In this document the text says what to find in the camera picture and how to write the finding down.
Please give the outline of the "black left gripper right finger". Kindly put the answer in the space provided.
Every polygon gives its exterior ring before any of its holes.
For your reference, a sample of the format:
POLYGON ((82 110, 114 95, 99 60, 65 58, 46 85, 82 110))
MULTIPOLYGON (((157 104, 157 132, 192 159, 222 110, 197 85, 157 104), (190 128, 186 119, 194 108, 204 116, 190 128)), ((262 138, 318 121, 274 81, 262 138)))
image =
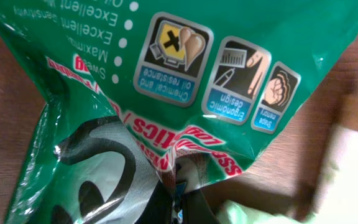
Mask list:
POLYGON ((184 224, 219 224, 200 189, 185 194, 181 205, 184 224))

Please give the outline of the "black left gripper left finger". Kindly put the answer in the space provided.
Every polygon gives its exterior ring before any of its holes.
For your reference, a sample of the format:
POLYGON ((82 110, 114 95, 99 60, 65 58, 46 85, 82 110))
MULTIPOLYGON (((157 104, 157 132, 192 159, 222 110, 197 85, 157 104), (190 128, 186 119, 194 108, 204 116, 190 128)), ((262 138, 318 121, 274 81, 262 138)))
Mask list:
POLYGON ((171 224, 173 200, 165 186, 159 182, 135 224, 171 224))

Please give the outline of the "green 3M gloves packet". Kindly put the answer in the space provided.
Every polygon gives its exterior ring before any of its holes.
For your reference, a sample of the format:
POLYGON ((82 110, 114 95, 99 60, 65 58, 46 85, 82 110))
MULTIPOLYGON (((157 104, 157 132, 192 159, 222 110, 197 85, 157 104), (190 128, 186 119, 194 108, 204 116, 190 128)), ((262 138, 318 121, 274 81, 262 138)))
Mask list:
POLYGON ((358 1, 0 1, 45 99, 6 223, 135 223, 243 174, 358 35, 358 1))

